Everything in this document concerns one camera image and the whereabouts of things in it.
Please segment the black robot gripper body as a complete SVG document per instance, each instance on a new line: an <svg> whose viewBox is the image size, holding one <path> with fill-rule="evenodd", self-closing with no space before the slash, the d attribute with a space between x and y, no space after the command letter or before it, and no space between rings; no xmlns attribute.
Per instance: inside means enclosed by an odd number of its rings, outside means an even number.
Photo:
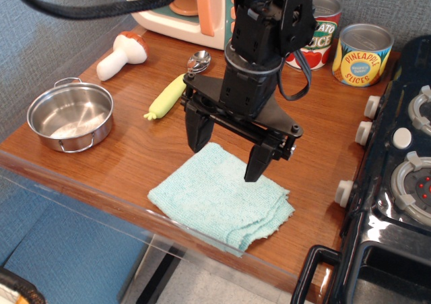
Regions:
<svg viewBox="0 0 431 304"><path fill-rule="evenodd" d="M189 74L183 78L184 108L194 104L229 131L254 145L271 144L274 159L289 159L303 129L278 105L275 87L281 63L267 69L226 63L223 78Z"/></svg>

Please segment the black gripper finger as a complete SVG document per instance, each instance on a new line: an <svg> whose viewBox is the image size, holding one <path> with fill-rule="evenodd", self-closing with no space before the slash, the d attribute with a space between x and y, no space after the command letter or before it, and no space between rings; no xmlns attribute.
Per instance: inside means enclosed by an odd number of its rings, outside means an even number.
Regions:
<svg viewBox="0 0 431 304"><path fill-rule="evenodd" d="M188 103L185 107L185 125L188 145L197 153L210 140L214 122L208 114L200 111L194 104Z"/></svg>
<svg viewBox="0 0 431 304"><path fill-rule="evenodd" d="M273 160L273 148L267 145L254 145L249 154L244 180L256 182Z"/></svg>

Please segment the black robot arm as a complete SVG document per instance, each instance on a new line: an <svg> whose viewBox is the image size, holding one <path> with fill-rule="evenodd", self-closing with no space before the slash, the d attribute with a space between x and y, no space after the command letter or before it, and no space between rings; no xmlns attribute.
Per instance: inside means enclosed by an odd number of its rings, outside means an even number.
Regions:
<svg viewBox="0 0 431 304"><path fill-rule="evenodd" d="M313 0L234 0L236 14L224 49L223 78L187 74L182 104L192 151L210 140L214 125L251 141L244 179L255 182L272 160L289 159L303 130L277 103L281 73L289 56L306 79L311 70L302 54L317 21Z"/></svg>

